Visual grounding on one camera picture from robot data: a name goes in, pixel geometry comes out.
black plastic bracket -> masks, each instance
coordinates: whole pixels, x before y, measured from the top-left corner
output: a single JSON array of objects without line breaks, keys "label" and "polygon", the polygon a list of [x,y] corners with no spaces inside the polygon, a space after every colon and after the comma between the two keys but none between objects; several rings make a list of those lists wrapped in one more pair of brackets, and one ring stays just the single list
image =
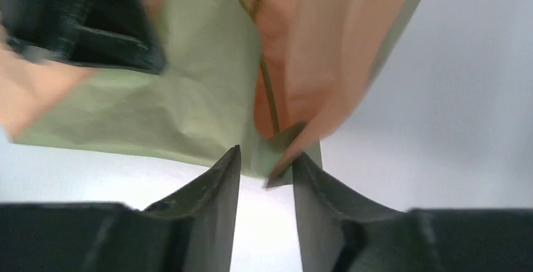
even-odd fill
[{"label": "black plastic bracket", "polygon": [[2,272],[228,272],[241,153],[143,212],[121,204],[0,205]]},{"label": "black plastic bracket", "polygon": [[165,66],[141,0],[0,0],[0,10],[9,45],[26,59],[152,74]]},{"label": "black plastic bracket", "polygon": [[403,213],[353,191],[306,154],[292,165],[304,272],[533,271],[533,210]]}]

light green paper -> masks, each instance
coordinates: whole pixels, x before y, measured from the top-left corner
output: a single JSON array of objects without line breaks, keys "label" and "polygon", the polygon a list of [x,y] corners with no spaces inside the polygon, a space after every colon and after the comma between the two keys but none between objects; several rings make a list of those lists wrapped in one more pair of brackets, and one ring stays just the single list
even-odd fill
[{"label": "light green paper", "polygon": [[15,142],[205,166],[240,144],[243,172],[266,177],[268,167],[250,168],[261,141],[252,119],[260,36],[239,2],[166,0],[156,27],[161,76],[103,70]]}]

white wall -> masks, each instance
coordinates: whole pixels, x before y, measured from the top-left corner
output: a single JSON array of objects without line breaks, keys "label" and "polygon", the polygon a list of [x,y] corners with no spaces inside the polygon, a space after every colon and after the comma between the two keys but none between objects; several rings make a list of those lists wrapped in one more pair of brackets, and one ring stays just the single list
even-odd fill
[{"label": "white wall", "polygon": [[326,170],[397,209],[533,205],[533,0],[422,0],[322,148]]}]

